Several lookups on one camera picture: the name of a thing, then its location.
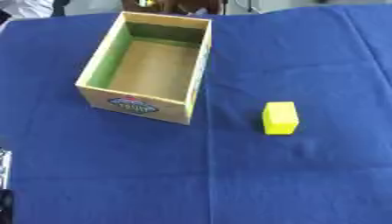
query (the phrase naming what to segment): box wall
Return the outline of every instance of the box wall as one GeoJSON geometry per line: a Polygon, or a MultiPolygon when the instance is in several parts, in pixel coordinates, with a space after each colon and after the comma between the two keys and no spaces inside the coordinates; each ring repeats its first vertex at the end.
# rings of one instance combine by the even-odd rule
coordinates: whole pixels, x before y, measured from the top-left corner
{"type": "Polygon", "coordinates": [[[159,14],[137,13],[124,11],[125,20],[132,23],[152,24],[152,25],[168,25],[183,28],[206,29],[209,21],[203,18],[194,17],[176,17],[159,14]]]}
{"type": "Polygon", "coordinates": [[[132,36],[147,39],[179,41],[189,44],[201,44],[205,29],[184,28],[160,24],[136,24],[127,22],[132,36]]]}
{"type": "Polygon", "coordinates": [[[115,37],[123,28],[124,25],[123,14],[119,14],[113,25],[108,30],[108,34],[104,37],[103,41],[98,45],[97,50],[92,55],[90,61],[87,63],[79,79],[76,81],[76,86],[86,86],[94,70],[100,65],[102,58],[111,47],[112,43],[116,40],[115,37]]]}
{"type": "Polygon", "coordinates": [[[163,120],[172,123],[183,123],[189,124],[189,119],[185,113],[184,104],[170,102],[170,101],[160,101],[159,99],[151,99],[147,97],[142,97],[139,95],[131,94],[119,94],[114,91],[108,91],[105,89],[99,90],[89,87],[79,87],[80,92],[85,96],[88,102],[95,108],[108,109],[115,112],[121,112],[130,115],[144,116],[153,119],[163,120]],[[111,101],[123,99],[127,100],[132,98],[133,102],[143,103],[144,106],[151,106],[156,111],[150,111],[142,114],[135,113],[129,105],[128,107],[120,106],[119,104],[113,103],[111,101]]]}
{"type": "Polygon", "coordinates": [[[131,44],[132,37],[128,27],[123,24],[120,31],[114,36],[113,43],[109,49],[101,56],[93,75],[87,84],[95,88],[107,88],[115,74],[117,67],[123,60],[123,55],[131,44]]]}
{"type": "Polygon", "coordinates": [[[206,29],[206,34],[200,48],[199,57],[196,62],[196,66],[193,71],[190,87],[186,97],[186,113],[188,117],[192,117],[194,104],[196,103],[197,95],[200,89],[200,84],[203,78],[203,74],[206,70],[210,49],[212,44],[212,22],[206,29]]]}

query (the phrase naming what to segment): box bottom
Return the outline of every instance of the box bottom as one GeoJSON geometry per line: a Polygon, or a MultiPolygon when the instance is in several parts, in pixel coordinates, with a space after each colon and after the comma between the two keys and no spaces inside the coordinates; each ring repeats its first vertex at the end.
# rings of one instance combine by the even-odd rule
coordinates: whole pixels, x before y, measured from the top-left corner
{"type": "Polygon", "coordinates": [[[134,40],[109,89],[183,101],[199,49],[134,40]]]}

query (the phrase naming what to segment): yellow cube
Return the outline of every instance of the yellow cube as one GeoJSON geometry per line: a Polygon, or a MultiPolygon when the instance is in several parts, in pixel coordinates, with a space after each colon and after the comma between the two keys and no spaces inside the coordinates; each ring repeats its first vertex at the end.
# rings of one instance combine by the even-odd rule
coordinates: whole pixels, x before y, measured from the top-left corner
{"type": "Polygon", "coordinates": [[[299,124],[294,102],[267,102],[262,112],[262,121],[266,135],[291,135],[299,124]]]}

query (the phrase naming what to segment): person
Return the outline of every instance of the person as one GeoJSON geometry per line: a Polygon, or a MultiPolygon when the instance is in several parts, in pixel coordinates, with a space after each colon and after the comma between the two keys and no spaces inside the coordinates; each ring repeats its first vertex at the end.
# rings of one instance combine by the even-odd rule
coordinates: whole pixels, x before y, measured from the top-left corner
{"type": "Polygon", "coordinates": [[[19,18],[49,18],[53,0],[0,0],[0,32],[7,21],[19,18]]]}
{"type": "Polygon", "coordinates": [[[205,10],[209,14],[221,12],[221,0],[154,0],[154,4],[141,7],[136,0],[122,0],[122,6],[126,11],[145,11],[189,14],[205,10]]]}

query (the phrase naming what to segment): blue cloth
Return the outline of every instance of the blue cloth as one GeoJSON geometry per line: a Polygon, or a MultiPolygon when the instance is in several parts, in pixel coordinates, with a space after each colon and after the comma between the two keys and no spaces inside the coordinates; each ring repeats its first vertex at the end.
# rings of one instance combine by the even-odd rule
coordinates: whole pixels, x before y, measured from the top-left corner
{"type": "Polygon", "coordinates": [[[191,126],[90,108],[78,93],[115,17],[0,35],[16,223],[392,222],[392,7],[215,17],[191,126]],[[273,101],[296,103],[293,136],[263,134],[273,101]]]}

